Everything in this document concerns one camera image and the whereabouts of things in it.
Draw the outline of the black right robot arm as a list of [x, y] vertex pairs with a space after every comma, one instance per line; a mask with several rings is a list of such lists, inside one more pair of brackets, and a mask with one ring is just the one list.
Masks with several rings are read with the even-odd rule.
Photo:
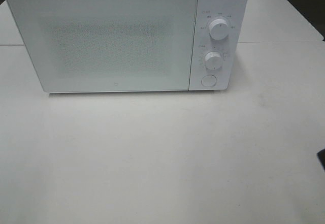
[[322, 149], [317, 153], [317, 158], [323, 170], [325, 171], [325, 149]]

